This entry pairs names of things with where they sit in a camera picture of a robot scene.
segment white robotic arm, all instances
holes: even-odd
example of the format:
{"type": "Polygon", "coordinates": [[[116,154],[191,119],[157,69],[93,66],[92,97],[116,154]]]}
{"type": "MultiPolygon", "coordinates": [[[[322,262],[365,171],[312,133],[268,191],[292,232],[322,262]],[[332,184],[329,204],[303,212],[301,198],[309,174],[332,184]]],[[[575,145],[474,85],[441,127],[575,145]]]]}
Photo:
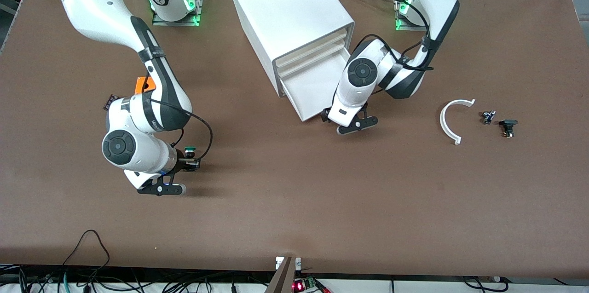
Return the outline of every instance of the white robotic arm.
{"type": "Polygon", "coordinates": [[[365,41],[356,47],[341,76],[327,118],[339,124],[340,134],[357,132],[377,123],[367,117],[366,101],[378,85],[393,98],[409,98],[423,81],[429,66],[458,14],[458,0],[418,0],[429,20],[429,35],[421,41],[416,56],[401,57],[380,39],[365,41]],[[358,112],[364,111],[364,118],[358,112]]]}
{"type": "MultiPolygon", "coordinates": [[[[182,129],[192,111],[190,100],[180,87],[164,51],[141,18],[133,16],[122,0],[61,0],[72,25],[86,37],[128,46],[139,54],[156,89],[130,98],[120,98],[109,106],[103,155],[140,193],[180,194],[178,185],[165,184],[163,176],[183,169],[183,154],[154,137],[162,131],[182,129]],[[158,184],[153,189],[154,179],[158,184]]],[[[178,20],[190,12],[185,0],[151,0],[162,19],[178,20]]]]}

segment white bracket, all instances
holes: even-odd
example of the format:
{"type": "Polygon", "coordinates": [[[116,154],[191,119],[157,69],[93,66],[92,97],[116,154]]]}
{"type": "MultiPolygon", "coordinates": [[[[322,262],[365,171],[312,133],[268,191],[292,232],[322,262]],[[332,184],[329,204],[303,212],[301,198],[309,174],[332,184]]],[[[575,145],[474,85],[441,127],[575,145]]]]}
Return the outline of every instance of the white bracket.
{"type": "MultiPolygon", "coordinates": [[[[300,258],[294,258],[294,270],[296,271],[300,271],[301,269],[301,263],[300,263],[300,258]]],[[[282,264],[282,261],[284,261],[284,257],[276,257],[276,270],[278,270],[278,268],[280,268],[280,264],[282,264]]]]}
{"type": "Polygon", "coordinates": [[[468,100],[450,101],[450,102],[448,102],[448,104],[446,104],[446,106],[442,109],[442,112],[440,113],[440,125],[442,126],[442,130],[444,130],[444,133],[446,133],[450,138],[454,139],[454,144],[459,145],[460,141],[462,140],[462,137],[459,136],[458,134],[452,132],[452,130],[450,130],[450,128],[448,127],[448,124],[446,123],[446,109],[448,109],[448,107],[452,106],[453,104],[462,104],[463,106],[471,107],[473,104],[475,104],[475,99],[473,98],[472,101],[468,101],[468,100]]]}

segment metal post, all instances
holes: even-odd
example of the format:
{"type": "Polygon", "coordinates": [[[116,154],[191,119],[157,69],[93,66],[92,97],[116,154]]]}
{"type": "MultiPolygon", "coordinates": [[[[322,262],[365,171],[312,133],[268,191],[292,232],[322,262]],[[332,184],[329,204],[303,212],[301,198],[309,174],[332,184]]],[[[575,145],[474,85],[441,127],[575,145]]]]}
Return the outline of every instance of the metal post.
{"type": "Polygon", "coordinates": [[[295,258],[285,257],[278,271],[272,276],[265,293],[291,293],[295,281],[295,270],[295,258]]]}

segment brown table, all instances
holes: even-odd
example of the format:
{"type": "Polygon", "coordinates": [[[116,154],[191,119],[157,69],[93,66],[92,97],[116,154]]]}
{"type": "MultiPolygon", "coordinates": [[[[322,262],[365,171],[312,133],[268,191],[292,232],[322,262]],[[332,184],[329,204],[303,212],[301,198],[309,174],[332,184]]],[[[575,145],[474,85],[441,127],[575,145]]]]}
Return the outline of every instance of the brown table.
{"type": "MultiPolygon", "coordinates": [[[[145,0],[125,0],[149,19],[145,0]]],[[[397,49],[386,0],[341,0],[353,44],[397,49]]],[[[589,50],[572,0],[461,0],[435,70],[408,100],[370,100],[374,129],[338,136],[278,98],[231,0],[205,0],[200,27],[152,27],[214,129],[189,196],[139,195],[101,154],[109,94],[144,68],[86,39],[59,0],[24,0],[0,56],[0,262],[60,264],[97,230],[112,265],[271,270],[296,255],[314,272],[589,278],[589,50]],[[438,115],[456,98],[448,122],[438,115]],[[515,137],[478,113],[518,119],[515,137]]],[[[180,146],[206,146],[191,121],[180,146]]],[[[168,133],[173,141],[177,133],[168,133]]],[[[100,264],[94,238],[73,264],[100,264]]]]}

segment orange clip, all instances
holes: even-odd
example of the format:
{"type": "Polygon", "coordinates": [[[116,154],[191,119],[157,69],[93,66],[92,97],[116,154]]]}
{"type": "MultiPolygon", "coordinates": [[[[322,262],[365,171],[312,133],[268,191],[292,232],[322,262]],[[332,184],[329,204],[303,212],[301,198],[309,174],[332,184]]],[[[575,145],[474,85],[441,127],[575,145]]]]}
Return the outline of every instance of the orange clip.
{"type": "Polygon", "coordinates": [[[144,81],[145,77],[137,77],[137,83],[135,84],[135,95],[156,89],[156,84],[153,82],[153,79],[151,79],[151,77],[147,77],[147,85],[142,91],[141,87],[143,86],[144,81]]]}

